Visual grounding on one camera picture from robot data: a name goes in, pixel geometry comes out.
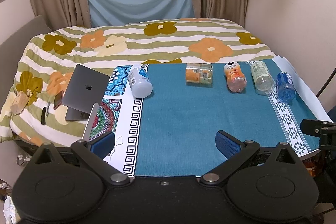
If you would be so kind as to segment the white blue label bottle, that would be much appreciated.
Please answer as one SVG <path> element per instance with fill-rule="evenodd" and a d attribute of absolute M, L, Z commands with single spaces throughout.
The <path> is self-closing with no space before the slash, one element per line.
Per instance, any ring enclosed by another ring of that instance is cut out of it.
<path fill-rule="evenodd" d="M 149 80 L 146 69 L 141 65 L 131 67 L 128 82 L 134 98 L 144 99 L 150 96 L 153 91 L 153 85 Z"/>

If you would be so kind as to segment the blue plastic bottle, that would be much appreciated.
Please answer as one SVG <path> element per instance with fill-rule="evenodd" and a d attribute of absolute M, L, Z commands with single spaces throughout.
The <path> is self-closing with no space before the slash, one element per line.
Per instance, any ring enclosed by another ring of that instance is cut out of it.
<path fill-rule="evenodd" d="M 281 72 L 276 78 L 277 97 L 283 103 L 291 102 L 295 97 L 295 88 L 291 75 Z"/>

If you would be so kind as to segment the red smartphone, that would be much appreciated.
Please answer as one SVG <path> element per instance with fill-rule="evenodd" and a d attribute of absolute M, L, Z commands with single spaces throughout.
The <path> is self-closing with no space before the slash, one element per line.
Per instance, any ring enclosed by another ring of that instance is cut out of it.
<path fill-rule="evenodd" d="M 61 90 L 58 94 L 56 94 L 54 98 L 54 110 L 56 110 L 62 104 L 63 94 L 64 94 L 63 90 Z"/>

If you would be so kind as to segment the beige paper tag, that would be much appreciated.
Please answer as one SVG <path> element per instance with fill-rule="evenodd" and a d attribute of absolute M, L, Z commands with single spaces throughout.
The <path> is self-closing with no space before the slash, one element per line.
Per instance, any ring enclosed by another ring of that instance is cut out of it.
<path fill-rule="evenodd" d="M 17 96 L 15 97 L 15 100 L 13 101 L 12 105 L 10 106 L 10 110 L 14 115 L 20 114 L 23 109 L 26 107 L 26 105 L 29 102 L 29 97 L 27 94 L 23 91 L 20 91 Z"/>

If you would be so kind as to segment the floral striped bed quilt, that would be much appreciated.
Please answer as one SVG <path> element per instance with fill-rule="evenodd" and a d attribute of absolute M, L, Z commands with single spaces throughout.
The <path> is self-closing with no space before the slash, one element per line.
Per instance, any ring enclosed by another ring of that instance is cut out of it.
<path fill-rule="evenodd" d="M 21 137 L 34 145 L 51 141 L 68 146 L 81 138 L 85 123 L 65 121 L 63 106 L 52 109 L 77 64 L 111 76 L 120 65 L 227 63 L 273 56 L 256 35 L 225 19 L 155 20 L 53 31 L 36 17 L 1 44 L 1 141 Z M 29 102 L 14 115 L 10 106 L 20 91 Z M 49 116 L 42 124 L 49 101 Z"/>

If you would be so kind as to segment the teal woven table mat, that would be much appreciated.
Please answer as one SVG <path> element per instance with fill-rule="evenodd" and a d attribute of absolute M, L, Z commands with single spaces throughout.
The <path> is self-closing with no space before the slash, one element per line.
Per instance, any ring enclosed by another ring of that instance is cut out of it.
<path fill-rule="evenodd" d="M 288 142 L 298 156 L 318 148 L 318 139 L 305 136 L 299 125 L 314 118 L 300 96 L 288 105 L 276 93 L 258 94 L 251 62 L 242 62 L 247 86 L 241 93 L 226 84 L 223 64 L 213 65 L 210 86 L 188 84 L 185 64 L 151 64 L 147 74 L 150 96 L 134 110 L 125 138 L 125 174 L 134 176 L 199 176 L 224 162 L 215 136 L 224 130 L 239 140 L 264 147 Z"/>

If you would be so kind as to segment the colourful mandala mat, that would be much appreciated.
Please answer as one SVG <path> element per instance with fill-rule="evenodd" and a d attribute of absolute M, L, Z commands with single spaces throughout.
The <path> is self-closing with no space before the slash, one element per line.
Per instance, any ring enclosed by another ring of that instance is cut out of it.
<path fill-rule="evenodd" d="M 122 104 L 122 99 L 116 99 L 116 96 L 124 94 L 130 69 L 131 65 L 123 65 L 117 66 L 113 70 L 104 98 L 94 120 L 89 141 L 105 133 L 115 134 Z"/>

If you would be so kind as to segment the clear green label bottle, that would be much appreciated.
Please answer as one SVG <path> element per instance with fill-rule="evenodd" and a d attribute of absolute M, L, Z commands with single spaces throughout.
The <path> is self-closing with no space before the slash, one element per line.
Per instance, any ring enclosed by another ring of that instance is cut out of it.
<path fill-rule="evenodd" d="M 273 77 L 264 61 L 247 61 L 250 65 L 256 93 L 262 96 L 270 96 L 274 91 Z"/>

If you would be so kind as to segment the white sheet under mat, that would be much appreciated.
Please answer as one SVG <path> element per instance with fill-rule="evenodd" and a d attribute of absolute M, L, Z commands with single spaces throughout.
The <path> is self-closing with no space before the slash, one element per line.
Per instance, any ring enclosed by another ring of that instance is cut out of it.
<path fill-rule="evenodd" d="M 314 114 L 315 118 L 321 121 L 331 122 L 330 117 L 327 115 L 327 112 L 323 108 L 319 99 L 310 90 L 303 79 L 299 77 L 293 65 L 291 65 L 291 63 L 285 57 L 281 56 L 275 56 L 272 60 L 276 63 L 282 72 L 287 72 L 291 75 L 297 93 L 305 102 L 310 111 Z"/>

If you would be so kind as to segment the grey apple laptop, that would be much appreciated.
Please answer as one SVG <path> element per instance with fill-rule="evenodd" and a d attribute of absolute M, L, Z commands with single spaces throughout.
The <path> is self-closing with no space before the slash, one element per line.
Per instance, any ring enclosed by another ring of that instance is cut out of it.
<path fill-rule="evenodd" d="M 65 121 L 87 120 L 95 103 L 100 104 L 110 77 L 77 64 L 62 99 L 67 106 Z"/>

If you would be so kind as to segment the orange character plastic bottle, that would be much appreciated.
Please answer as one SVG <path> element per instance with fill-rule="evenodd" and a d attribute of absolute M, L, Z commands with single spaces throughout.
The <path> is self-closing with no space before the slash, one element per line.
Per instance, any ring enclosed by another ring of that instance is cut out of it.
<path fill-rule="evenodd" d="M 230 91 L 240 93 L 245 89 L 247 80 L 245 75 L 242 73 L 238 62 L 234 61 L 224 65 L 224 74 Z"/>

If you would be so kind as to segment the black pen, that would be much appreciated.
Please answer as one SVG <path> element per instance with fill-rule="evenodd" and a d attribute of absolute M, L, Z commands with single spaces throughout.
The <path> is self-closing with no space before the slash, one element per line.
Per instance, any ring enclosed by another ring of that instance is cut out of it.
<path fill-rule="evenodd" d="M 46 108 L 46 117 L 49 116 L 49 107 L 50 107 L 51 102 L 49 101 L 47 104 L 47 108 Z"/>

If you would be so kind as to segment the orange label clear cup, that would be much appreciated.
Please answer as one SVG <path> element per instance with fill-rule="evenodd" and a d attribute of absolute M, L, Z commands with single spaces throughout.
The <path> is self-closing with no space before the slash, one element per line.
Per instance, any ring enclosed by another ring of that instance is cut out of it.
<path fill-rule="evenodd" d="M 189 84 L 211 85 L 213 66 L 211 64 L 186 64 L 185 79 Z"/>

